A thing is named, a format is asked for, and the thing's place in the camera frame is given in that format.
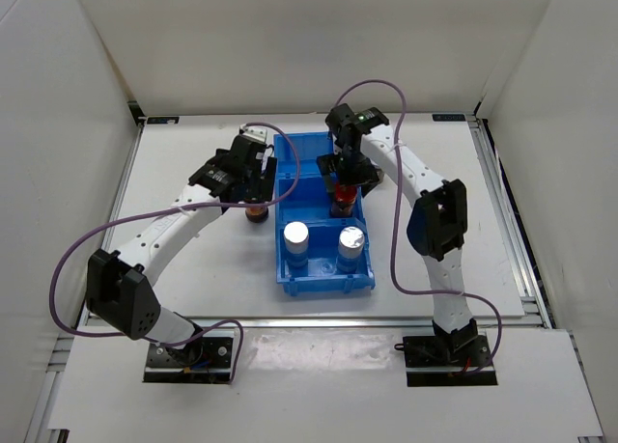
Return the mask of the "red lid sauce jar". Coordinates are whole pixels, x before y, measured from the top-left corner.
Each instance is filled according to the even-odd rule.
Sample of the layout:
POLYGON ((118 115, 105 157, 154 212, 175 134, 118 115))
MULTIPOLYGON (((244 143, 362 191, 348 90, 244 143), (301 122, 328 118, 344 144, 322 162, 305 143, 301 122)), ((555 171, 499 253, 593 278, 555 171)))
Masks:
POLYGON ((358 187, 345 185, 337 181, 330 206, 330 215, 334 218, 349 218, 353 216, 353 209, 358 196, 358 187))
POLYGON ((245 217, 247 220, 254 224, 260 224, 267 221, 269 217, 268 206, 260 200, 247 201, 247 208, 244 209, 245 217))

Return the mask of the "silver lid peppercorn jar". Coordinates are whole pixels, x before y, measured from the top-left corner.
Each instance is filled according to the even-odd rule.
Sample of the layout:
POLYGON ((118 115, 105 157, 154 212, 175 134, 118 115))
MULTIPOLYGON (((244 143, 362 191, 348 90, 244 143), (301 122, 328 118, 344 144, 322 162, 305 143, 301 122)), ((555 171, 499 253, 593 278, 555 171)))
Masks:
POLYGON ((308 262, 308 227, 300 221, 288 223, 283 231, 285 256, 291 267, 303 267, 308 262))
POLYGON ((363 253, 365 235, 355 226, 344 228, 339 234, 337 267, 340 271, 355 272, 363 253))

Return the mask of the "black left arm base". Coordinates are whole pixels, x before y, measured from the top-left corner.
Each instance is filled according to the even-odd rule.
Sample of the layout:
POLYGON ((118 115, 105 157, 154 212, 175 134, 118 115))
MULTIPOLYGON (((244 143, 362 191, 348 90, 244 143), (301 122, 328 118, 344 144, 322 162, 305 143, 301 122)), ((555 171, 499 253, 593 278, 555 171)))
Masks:
POLYGON ((144 383, 230 384, 237 336, 233 329, 217 329, 183 348, 150 345, 144 383))

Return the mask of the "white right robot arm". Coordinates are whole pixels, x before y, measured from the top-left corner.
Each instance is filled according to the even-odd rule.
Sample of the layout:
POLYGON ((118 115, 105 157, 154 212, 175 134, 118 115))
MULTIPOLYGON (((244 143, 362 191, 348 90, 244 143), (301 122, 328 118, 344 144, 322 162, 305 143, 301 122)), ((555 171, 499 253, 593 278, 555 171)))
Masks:
POLYGON ((325 117, 334 152, 317 158, 332 204, 342 208, 351 193, 367 195, 386 175, 411 206, 407 239, 427 268, 433 292, 436 359, 454 366, 478 336, 464 297, 462 253, 467 231, 466 188, 432 171, 395 139, 387 117, 372 107, 355 113, 347 104, 325 117))

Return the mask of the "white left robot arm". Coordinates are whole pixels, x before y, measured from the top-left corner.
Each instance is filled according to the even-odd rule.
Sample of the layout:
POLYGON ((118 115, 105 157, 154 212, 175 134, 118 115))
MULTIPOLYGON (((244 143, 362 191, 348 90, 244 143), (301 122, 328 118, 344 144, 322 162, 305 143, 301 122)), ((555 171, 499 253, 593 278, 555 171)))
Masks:
POLYGON ((162 307, 154 286, 167 265, 231 204, 266 202, 276 161, 266 157, 267 131, 244 127, 228 149, 219 149, 188 180, 169 214, 120 247, 98 250, 88 261, 88 310, 132 340, 169 346, 182 366, 201 358, 196 326, 162 307))

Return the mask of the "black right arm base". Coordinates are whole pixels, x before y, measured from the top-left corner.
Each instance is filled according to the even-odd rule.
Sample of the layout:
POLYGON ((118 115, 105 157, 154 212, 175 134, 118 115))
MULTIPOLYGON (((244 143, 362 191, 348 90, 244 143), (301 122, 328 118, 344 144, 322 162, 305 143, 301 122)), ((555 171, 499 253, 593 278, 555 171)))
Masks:
POLYGON ((484 332, 455 353, 433 335, 404 336, 393 347, 404 356, 408 388, 498 385, 484 332))

